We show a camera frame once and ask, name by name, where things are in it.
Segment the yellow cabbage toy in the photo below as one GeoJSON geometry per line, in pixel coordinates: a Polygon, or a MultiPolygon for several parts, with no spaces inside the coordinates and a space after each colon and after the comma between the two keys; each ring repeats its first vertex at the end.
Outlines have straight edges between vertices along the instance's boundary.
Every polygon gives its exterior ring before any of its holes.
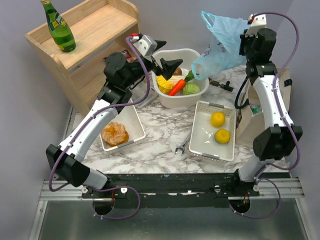
{"type": "Polygon", "coordinates": [[[174,75],[170,79],[166,80],[163,76],[157,76],[156,82],[159,90],[163,94],[167,94],[171,91],[171,89],[177,84],[177,82],[182,79],[181,76],[174,75]]]}

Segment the red chili pepper toy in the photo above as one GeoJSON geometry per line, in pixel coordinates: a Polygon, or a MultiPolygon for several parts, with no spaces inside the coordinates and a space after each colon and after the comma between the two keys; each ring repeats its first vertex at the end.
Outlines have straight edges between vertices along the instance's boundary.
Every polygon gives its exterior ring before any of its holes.
{"type": "Polygon", "coordinates": [[[191,80],[193,80],[195,77],[194,77],[194,74],[193,74],[193,71],[190,70],[188,72],[188,74],[185,76],[184,79],[180,79],[176,85],[170,90],[170,92],[168,93],[169,96],[175,96],[179,91],[182,91],[184,86],[187,84],[187,83],[191,83],[191,80]]]}

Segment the light blue plastic grocery bag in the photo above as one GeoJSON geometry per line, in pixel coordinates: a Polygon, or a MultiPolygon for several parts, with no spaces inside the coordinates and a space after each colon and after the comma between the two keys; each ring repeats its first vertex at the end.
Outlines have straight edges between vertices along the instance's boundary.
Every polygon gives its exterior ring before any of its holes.
{"type": "Polygon", "coordinates": [[[192,63],[194,78],[204,80],[246,62],[240,55],[240,35],[248,28],[243,18],[230,18],[201,12],[202,20],[211,33],[207,49],[192,63]]]}

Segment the green lettuce toy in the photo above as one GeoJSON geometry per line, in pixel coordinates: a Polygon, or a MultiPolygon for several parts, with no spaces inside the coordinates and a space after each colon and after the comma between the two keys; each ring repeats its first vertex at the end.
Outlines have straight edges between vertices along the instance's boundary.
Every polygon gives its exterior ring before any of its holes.
{"type": "Polygon", "coordinates": [[[182,90],[184,95],[194,95],[198,94],[200,91],[200,87],[194,82],[188,82],[182,90]]]}

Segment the green snack packet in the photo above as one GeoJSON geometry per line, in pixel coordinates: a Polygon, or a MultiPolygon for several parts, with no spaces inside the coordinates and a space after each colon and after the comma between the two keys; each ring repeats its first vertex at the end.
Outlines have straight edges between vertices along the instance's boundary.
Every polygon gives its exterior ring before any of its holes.
{"type": "Polygon", "coordinates": [[[259,104],[250,104],[249,106],[253,115],[257,115],[263,112],[263,109],[259,104]]]}

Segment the yellow lemon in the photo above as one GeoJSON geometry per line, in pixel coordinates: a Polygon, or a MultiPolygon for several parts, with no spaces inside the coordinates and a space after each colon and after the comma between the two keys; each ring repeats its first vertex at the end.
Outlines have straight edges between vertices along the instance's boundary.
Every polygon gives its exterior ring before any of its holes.
{"type": "Polygon", "coordinates": [[[214,112],[210,117],[210,123],[215,128],[220,128],[225,124],[226,117],[223,112],[214,112]]]}

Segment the orange bread slice toy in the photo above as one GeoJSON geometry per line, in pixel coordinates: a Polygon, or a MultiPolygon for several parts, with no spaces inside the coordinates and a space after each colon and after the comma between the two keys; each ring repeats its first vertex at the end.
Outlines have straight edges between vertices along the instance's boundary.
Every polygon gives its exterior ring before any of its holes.
{"type": "Polygon", "coordinates": [[[115,147],[129,141],[125,126],[118,122],[108,123],[101,132],[101,137],[110,147],[115,147]]]}

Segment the green lime toy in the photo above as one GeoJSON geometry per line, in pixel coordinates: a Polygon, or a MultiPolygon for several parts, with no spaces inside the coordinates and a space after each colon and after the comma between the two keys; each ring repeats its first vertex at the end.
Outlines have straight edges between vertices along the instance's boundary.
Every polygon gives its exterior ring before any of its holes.
{"type": "Polygon", "coordinates": [[[214,139],[219,144],[227,144],[231,139],[231,135],[226,129],[219,129],[215,133],[214,139]]]}

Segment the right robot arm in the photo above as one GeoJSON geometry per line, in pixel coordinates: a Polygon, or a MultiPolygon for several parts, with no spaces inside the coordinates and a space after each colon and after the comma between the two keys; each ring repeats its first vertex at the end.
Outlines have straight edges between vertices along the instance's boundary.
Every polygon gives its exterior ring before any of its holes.
{"type": "Polygon", "coordinates": [[[254,182],[275,161],[289,156],[303,134],[294,125],[283,102],[278,70],[270,60],[276,32],[262,27],[254,34],[248,29],[240,35],[239,53],[246,58],[246,76],[257,93],[264,116],[264,131],[253,140],[253,156],[238,170],[242,182],[254,182]]]}

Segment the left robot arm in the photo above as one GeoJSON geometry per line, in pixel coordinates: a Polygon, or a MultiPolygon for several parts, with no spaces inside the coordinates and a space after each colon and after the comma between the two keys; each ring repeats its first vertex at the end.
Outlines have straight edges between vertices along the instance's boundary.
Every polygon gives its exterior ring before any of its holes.
{"type": "Polygon", "coordinates": [[[105,60],[104,74],[106,82],[97,96],[91,110],[65,140],[58,146],[49,145],[45,153],[51,168],[49,182],[54,175],[66,180],[74,187],[81,185],[97,191],[106,188],[108,177],[98,170],[87,167],[82,161],[90,146],[103,128],[111,122],[126,106],[134,106],[143,102],[150,92],[149,72],[153,71],[170,79],[175,70],[183,63],[182,59],[160,59],[157,63],[153,53],[163,47],[166,42],[149,39],[148,36],[126,38],[128,46],[136,56],[129,63],[121,52],[111,53],[105,60]],[[132,93],[129,89],[138,80],[146,79],[145,96],[130,102],[132,93]]]}

